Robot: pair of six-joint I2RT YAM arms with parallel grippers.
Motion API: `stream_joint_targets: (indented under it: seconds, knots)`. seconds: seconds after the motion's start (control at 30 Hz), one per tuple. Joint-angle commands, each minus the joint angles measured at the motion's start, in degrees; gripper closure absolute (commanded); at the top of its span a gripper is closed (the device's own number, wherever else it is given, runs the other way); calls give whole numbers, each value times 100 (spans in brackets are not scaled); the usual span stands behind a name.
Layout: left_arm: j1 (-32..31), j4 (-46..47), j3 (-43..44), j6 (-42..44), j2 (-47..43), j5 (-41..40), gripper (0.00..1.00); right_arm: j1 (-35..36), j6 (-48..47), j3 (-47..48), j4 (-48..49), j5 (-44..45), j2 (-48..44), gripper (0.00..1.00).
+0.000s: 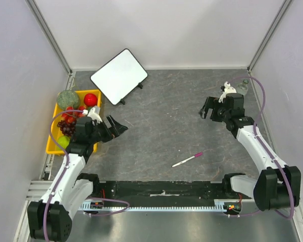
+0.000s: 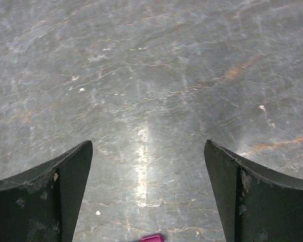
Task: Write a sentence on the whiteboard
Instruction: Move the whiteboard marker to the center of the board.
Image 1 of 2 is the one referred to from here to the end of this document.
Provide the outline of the white whiteboard black frame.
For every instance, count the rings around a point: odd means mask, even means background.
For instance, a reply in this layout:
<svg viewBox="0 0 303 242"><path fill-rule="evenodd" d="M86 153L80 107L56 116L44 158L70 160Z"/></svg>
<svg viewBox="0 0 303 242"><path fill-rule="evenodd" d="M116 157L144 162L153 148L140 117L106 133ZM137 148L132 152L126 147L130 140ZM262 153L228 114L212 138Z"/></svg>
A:
<svg viewBox="0 0 303 242"><path fill-rule="evenodd" d="M124 98L142 82L147 71L129 49L124 49L99 68L90 80L112 105L125 104Z"/></svg>

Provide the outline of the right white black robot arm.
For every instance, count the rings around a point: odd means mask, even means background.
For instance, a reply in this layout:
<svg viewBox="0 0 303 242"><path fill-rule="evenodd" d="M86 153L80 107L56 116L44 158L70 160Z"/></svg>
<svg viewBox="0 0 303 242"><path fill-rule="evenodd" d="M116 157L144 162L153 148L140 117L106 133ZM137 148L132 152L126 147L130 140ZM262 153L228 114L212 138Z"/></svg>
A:
<svg viewBox="0 0 303 242"><path fill-rule="evenodd" d="M230 93L223 100L207 97L199 111L201 118L206 118L210 110L212 121L225 123L226 129L243 145L259 171L257 179L243 173L225 175L222 195L231 199L241 193L253 198L261 211L288 208L293 214L299 205L301 172L278 157L263 139L253 118L245 115L243 105L243 95Z"/></svg>

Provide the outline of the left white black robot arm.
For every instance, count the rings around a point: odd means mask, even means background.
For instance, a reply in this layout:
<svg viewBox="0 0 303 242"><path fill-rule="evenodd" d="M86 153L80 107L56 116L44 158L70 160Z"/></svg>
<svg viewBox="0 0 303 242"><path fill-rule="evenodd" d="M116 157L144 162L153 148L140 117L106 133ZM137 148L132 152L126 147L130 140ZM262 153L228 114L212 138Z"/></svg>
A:
<svg viewBox="0 0 303 242"><path fill-rule="evenodd" d="M99 196L101 187L98 176L84 174L96 143L106 143L119 137L127 127L112 116L107 117L110 127L98 114L81 117L75 132L64 149L64 159L57 176L39 201L32 201L27 208L30 236L44 241L66 241L72 229L73 218L82 203Z"/></svg>

